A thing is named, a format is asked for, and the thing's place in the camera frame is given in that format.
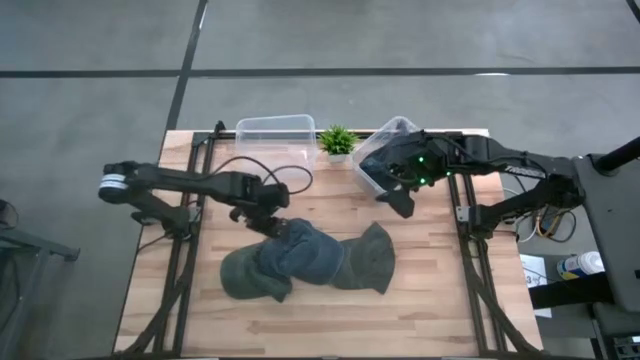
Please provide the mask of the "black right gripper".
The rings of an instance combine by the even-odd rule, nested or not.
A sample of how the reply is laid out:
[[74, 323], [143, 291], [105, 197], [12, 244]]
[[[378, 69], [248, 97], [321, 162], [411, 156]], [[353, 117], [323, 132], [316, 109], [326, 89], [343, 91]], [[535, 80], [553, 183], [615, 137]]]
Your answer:
[[415, 201], [411, 194], [447, 176], [450, 140], [446, 133], [424, 130], [391, 139], [383, 146], [385, 191], [375, 200], [388, 204], [404, 219], [412, 217]]

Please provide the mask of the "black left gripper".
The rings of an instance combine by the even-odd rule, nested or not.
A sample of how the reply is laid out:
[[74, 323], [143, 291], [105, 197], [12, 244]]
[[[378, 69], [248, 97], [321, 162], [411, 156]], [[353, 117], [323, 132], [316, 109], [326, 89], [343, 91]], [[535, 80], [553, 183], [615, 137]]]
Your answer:
[[239, 171], [231, 171], [230, 176], [239, 195], [233, 199], [229, 217], [233, 221], [243, 217], [248, 229], [264, 236], [281, 237], [289, 220], [274, 214], [290, 205], [288, 187], [282, 182], [264, 184], [259, 176]]

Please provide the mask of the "navy blue cap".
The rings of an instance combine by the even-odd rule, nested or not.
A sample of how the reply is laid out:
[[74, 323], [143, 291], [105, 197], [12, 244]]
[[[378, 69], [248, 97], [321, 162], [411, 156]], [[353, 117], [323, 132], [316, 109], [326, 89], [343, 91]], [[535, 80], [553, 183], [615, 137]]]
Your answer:
[[393, 189], [398, 185], [398, 182], [389, 176], [384, 152], [378, 150], [371, 152], [359, 163], [359, 166], [366, 175], [384, 190]]

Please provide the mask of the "blue denim cap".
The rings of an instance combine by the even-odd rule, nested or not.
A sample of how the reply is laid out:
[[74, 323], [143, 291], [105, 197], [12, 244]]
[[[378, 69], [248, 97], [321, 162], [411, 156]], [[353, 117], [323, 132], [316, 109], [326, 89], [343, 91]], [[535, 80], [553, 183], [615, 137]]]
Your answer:
[[277, 238], [263, 242], [259, 269], [273, 277], [296, 278], [314, 285], [332, 282], [345, 257], [342, 244], [309, 221], [290, 220]]

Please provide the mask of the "dark green cap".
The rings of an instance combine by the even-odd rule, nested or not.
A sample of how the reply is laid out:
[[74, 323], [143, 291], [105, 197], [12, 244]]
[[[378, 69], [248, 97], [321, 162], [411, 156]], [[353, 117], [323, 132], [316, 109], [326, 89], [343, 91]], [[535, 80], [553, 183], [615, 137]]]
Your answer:
[[373, 222], [360, 237], [340, 241], [340, 244], [344, 256], [331, 285], [341, 290], [371, 289], [384, 295], [396, 263], [389, 233]]
[[268, 275], [259, 267], [262, 243], [236, 249], [226, 255], [220, 266], [220, 280], [225, 293], [237, 300], [271, 297], [282, 303], [292, 291], [291, 280]]

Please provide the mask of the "clear plastic container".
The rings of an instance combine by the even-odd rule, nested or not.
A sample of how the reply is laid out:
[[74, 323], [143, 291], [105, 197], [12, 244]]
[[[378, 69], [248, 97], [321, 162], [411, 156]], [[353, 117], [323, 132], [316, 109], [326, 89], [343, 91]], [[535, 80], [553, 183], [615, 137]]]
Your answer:
[[359, 163], [371, 152], [383, 152], [383, 146], [391, 139], [407, 135], [412, 132], [424, 130], [415, 125], [406, 117], [396, 116], [387, 121], [382, 127], [369, 134], [350, 155], [352, 169], [359, 187], [371, 198], [383, 193], [385, 190], [378, 186], [364, 171]]
[[315, 131], [308, 114], [245, 118], [236, 125], [235, 149], [271, 170], [296, 165], [313, 172], [319, 150]]

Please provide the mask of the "green plant in white pot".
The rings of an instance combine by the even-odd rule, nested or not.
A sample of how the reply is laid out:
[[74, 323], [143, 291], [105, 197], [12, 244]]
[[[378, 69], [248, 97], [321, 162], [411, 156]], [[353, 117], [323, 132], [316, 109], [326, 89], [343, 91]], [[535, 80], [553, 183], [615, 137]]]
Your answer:
[[328, 154], [330, 163], [344, 162], [354, 150], [357, 135], [340, 125], [332, 125], [319, 135], [322, 149]]

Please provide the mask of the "white paper sheet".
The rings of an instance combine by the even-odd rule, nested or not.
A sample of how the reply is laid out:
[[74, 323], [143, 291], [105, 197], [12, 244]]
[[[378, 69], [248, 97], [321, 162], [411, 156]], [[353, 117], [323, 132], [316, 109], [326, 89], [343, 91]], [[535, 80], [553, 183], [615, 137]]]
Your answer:
[[548, 284], [545, 262], [542, 257], [521, 254], [520, 259], [528, 288]]

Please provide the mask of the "white wipes canister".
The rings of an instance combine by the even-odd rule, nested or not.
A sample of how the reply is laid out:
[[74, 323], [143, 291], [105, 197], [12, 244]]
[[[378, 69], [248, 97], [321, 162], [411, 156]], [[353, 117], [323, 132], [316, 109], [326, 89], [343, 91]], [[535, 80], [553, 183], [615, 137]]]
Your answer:
[[598, 251], [589, 251], [560, 260], [556, 265], [563, 280], [573, 280], [605, 271]]

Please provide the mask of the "black desk base bar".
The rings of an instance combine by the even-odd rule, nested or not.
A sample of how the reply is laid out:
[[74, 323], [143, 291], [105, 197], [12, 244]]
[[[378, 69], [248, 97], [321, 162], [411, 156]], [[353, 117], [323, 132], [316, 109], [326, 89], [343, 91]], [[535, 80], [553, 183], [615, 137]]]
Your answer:
[[575, 304], [615, 303], [604, 272], [531, 287], [528, 291], [534, 309]]

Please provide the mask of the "grey desk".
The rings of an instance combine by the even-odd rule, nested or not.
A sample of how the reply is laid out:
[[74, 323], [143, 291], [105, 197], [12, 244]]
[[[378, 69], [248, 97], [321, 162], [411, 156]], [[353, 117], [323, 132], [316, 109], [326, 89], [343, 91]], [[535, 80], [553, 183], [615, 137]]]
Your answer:
[[587, 156], [572, 162], [615, 303], [640, 312], [640, 160], [612, 176], [596, 171]]

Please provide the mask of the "black round pole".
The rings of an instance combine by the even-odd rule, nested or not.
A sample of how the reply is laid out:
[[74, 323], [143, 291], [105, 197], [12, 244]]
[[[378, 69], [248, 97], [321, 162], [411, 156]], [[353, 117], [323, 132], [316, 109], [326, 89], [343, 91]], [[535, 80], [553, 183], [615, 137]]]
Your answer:
[[605, 155], [596, 157], [594, 167], [601, 174], [613, 174], [623, 165], [638, 158], [640, 158], [640, 136]]

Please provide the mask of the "grey metal cart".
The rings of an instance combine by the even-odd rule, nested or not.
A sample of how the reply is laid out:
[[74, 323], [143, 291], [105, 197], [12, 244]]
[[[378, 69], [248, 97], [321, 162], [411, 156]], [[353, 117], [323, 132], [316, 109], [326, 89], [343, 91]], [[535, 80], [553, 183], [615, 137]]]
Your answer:
[[[80, 254], [79, 248], [72, 248], [19, 230], [19, 220], [16, 207], [0, 199], [0, 243], [8, 243], [8, 246], [0, 246], [0, 286], [4, 280], [4, 270], [11, 265], [15, 294], [10, 311], [0, 323], [0, 360], [13, 360], [12, 357], [23, 333], [29, 308], [35, 299], [48, 259], [52, 255], [58, 255], [66, 262], [74, 262]], [[20, 280], [16, 259], [19, 254], [29, 254], [35, 258], [24, 282]]]

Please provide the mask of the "black aluminium table frame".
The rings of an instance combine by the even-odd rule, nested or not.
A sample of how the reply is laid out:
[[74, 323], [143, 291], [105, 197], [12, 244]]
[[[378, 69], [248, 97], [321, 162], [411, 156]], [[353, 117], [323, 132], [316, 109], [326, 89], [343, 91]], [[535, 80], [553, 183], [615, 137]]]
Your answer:
[[325, 154], [317, 156], [312, 176], [294, 171], [286, 181], [296, 195], [285, 217], [307, 219], [341, 240], [359, 236], [372, 223], [390, 234], [396, 270], [385, 294], [295, 281], [283, 302], [230, 298], [219, 277], [223, 258], [261, 237], [230, 220], [227, 206], [207, 201], [196, 250], [165, 239], [160, 226], [143, 230], [115, 349], [134, 343], [160, 307], [168, 273], [181, 272], [193, 258], [191, 286], [170, 310], [159, 342], [172, 355], [299, 359], [477, 353], [446, 182], [418, 192], [414, 215], [404, 219], [374, 201], [349, 164], [332, 164]]

